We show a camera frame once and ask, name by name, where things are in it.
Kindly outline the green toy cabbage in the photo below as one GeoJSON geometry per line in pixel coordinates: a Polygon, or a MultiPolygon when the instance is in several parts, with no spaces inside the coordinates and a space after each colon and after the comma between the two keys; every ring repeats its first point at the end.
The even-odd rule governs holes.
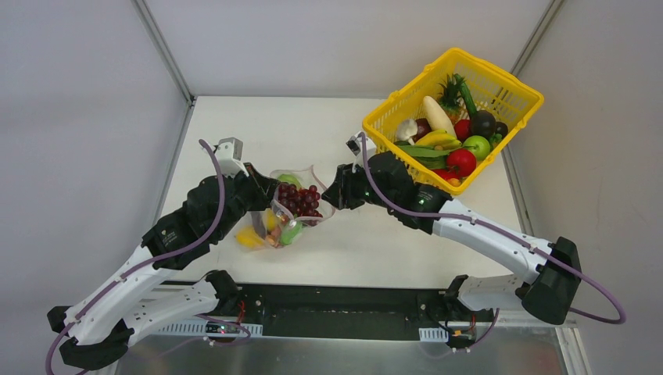
{"type": "Polygon", "coordinates": [[[297,190],[299,190],[302,187],[299,179],[295,175],[290,173],[280,174],[279,176],[277,176],[277,179],[282,183],[293,184],[297,190]]]}

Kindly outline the yellow toy lemon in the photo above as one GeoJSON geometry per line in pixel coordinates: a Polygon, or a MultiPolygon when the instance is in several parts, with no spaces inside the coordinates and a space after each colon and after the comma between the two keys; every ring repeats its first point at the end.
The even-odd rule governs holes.
{"type": "Polygon", "coordinates": [[[267,209],[264,212],[263,218],[268,233],[273,232],[278,227],[280,220],[271,209],[267,209]]]}
{"type": "Polygon", "coordinates": [[[235,234],[235,240],[243,247],[249,249],[260,249],[265,242],[252,227],[243,227],[235,234]]]}

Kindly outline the clear zip top bag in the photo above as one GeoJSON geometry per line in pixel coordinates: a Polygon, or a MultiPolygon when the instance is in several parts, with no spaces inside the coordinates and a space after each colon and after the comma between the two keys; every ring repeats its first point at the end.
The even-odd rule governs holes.
{"type": "Polygon", "coordinates": [[[278,181],[278,186],[268,208],[251,212],[251,224],[235,234],[237,243],[247,249],[290,246],[305,229],[335,214],[335,208],[321,197],[327,187],[312,166],[304,170],[275,170],[270,177],[278,181]]]}

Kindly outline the toy purple grapes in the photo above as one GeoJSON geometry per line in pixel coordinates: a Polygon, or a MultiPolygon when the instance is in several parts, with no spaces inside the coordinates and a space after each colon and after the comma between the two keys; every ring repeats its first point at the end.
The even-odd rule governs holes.
{"type": "Polygon", "coordinates": [[[280,183],[275,195],[272,211],[282,223],[292,220],[303,222],[305,227],[315,227],[324,220],[321,211],[321,194],[316,185],[301,187],[280,183]]]}

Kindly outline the toy steak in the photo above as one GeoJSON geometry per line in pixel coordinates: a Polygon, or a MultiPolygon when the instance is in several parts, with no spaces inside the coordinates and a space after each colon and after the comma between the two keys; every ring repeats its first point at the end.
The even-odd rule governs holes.
{"type": "Polygon", "coordinates": [[[264,210],[263,212],[251,212],[251,220],[253,229],[255,232],[263,238],[266,245],[270,245],[273,248],[278,248],[281,245],[279,244],[279,237],[281,234],[281,220],[278,227],[271,233],[267,232],[264,221],[264,210]]]}

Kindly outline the small green toy vegetable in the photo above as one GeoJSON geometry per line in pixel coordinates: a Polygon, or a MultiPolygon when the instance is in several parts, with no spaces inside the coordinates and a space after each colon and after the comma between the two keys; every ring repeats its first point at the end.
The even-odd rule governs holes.
{"type": "Polygon", "coordinates": [[[283,226],[279,237],[279,244],[288,246],[293,244],[301,236],[303,225],[298,220],[292,220],[283,226]]]}

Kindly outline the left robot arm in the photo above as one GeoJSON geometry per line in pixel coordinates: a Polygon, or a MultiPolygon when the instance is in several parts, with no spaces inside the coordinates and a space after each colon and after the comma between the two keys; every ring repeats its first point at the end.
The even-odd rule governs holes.
{"type": "Polygon", "coordinates": [[[241,312],[239,290],[225,270],[207,272],[179,292],[151,302],[145,295],[222,241],[248,212],[264,211],[278,189],[249,163],[233,177],[217,173],[191,189],[181,208],[162,217],[130,258],[92,296],[48,314],[57,338],[45,360],[59,352],[68,366],[100,370],[120,359],[150,334],[192,316],[234,316],[241,312]]]}

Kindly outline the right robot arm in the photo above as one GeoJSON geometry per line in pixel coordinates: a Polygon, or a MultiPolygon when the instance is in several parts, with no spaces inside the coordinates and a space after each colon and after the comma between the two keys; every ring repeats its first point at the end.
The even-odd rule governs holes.
{"type": "Polygon", "coordinates": [[[414,182],[390,152],[370,157],[368,166],[338,166],[323,200],[336,209],[365,203],[384,207],[404,226],[456,241],[511,271],[504,277],[455,277],[443,300],[450,318],[463,320],[481,309],[522,307],[545,323],[566,320],[581,281],[573,241],[560,237],[550,242],[503,227],[447,192],[414,182]]]}

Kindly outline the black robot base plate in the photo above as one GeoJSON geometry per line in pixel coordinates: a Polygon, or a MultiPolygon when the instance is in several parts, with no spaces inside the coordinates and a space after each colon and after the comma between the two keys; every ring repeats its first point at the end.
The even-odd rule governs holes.
{"type": "Polygon", "coordinates": [[[212,315],[258,324],[278,338],[420,341],[426,332],[446,341],[488,323],[491,310],[472,312],[442,289],[329,287],[234,283],[227,277],[212,315]]]}

